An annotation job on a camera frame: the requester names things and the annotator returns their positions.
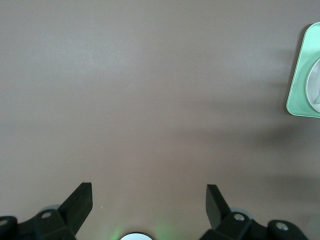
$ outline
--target black plastic part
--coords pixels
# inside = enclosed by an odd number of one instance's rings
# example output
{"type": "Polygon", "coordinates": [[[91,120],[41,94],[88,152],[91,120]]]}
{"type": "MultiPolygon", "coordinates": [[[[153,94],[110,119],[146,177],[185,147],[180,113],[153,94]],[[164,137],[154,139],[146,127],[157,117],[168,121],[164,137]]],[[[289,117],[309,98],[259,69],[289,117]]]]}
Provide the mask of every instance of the black plastic part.
{"type": "Polygon", "coordinates": [[[200,240],[308,240],[288,221],[273,220],[264,227],[243,213],[231,212],[216,185],[207,186],[206,214],[212,229],[200,240]],[[277,223],[285,224],[285,227],[282,225],[279,229],[277,223]]]}
{"type": "Polygon", "coordinates": [[[207,185],[205,209],[212,229],[216,229],[220,222],[231,213],[217,185],[207,185]]]}
{"type": "Polygon", "coordinates": [[[240,212],[231,212],[228,214],[216,228],[216,231],[228,236],[233,240],[241,240],[251,226],[251,220],[240,212]],[[236,220],[235,216],[240,215],[244,219],[236,220]]]}
{"type": "Polygon", "coordinates": [[[77,234],[93,207],[92,185],[83,182],[58,208],[65,224],[77,234]]]}
{"type": "Polygon", "coordinates": [[[210,229],[200,238],[200,240],[233,240],[233,239],[210,229]]]}
{"type": "Polygon", "coordinates": [[[0,240],[75,240],[92,207],[92,185],[84,182],[58,210],[42,211],[20,224],[13,216],[0,217],[0,240]]]}
{"type": "Polygon", "coordinates": [[[268,229],[277,240],[308,240],[296,225],[288,221],[272,220],[268,224],[268,229]],[[285,224],[287,230],[279,229],[277,223],[285,224]]]}

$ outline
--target plate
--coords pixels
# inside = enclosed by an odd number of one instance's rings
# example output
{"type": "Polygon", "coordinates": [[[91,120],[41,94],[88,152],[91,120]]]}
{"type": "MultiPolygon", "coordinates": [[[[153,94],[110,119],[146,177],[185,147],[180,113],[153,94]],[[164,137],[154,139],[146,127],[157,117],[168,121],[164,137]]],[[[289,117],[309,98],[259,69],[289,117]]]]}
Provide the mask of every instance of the plate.
{"type": "Polygon", "coordinates": [[[305,94],[311,107],[320,113],[320,59],[313,65],[308,75],[305,94]]]}

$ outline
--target screw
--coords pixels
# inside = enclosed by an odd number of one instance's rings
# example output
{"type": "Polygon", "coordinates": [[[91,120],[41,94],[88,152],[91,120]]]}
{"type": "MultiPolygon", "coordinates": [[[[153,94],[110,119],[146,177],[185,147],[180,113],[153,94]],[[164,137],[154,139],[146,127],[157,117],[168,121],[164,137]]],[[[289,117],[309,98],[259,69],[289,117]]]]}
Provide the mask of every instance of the screw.
{"type": "Polygon", "coordinates": [[[4,226],[8,223],[8,220],[2,220],[0,221],[0,226],[4,226]]]}
{"type": "Polygon", "coordinates": [[[277,222],[275,225],[279,230],[283,230],[283,231],[289,230],[288,226],[285,225],[283,222],[277,222]]]}
{"type": "Polygon", "coordinates": [[[245,220],[245,217],[242,216],[242,215],[239,214],[239,213],[236,213],[236,214],[234,215],[234,218],[235,218],[235,220],[238,220],[238,221],[244,221],[244,220],[245,220]]]}
{"type": "Polygon", "coordinates": [[[51,216],[51,212],[46,212],[46,213],[42,214],[41,218],[46,219],[46,218],[49,218],[50,216],[51,216]]]}

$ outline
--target white light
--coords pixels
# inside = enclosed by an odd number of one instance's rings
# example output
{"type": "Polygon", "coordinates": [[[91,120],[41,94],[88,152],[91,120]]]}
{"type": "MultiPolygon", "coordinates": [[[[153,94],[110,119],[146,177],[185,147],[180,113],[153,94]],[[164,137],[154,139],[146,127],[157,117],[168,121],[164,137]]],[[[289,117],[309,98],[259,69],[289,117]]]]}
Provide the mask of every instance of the white light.
{"type": "Polygon", "coordinates": [[[143,233],[134,232],[134,233],[129,233],[128,235],[125,235],[120,240],[152,240],[152,238],[150,238],[149,236],[143,233]]]}

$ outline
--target mint green tray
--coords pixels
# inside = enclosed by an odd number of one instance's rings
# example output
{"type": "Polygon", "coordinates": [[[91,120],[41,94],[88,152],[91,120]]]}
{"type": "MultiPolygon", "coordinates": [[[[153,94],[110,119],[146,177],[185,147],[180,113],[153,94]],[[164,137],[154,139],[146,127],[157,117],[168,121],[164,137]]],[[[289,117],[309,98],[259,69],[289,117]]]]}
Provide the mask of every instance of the mint green tray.
{"type": "Polygon", "coordinates": [[[299,57],[286,103],[288,112],[295,116],[320,118],[309,103],[306,94],[306,83],[309,73],[320,59],[320,22],[311,25],[304,34],[299,57]]]}

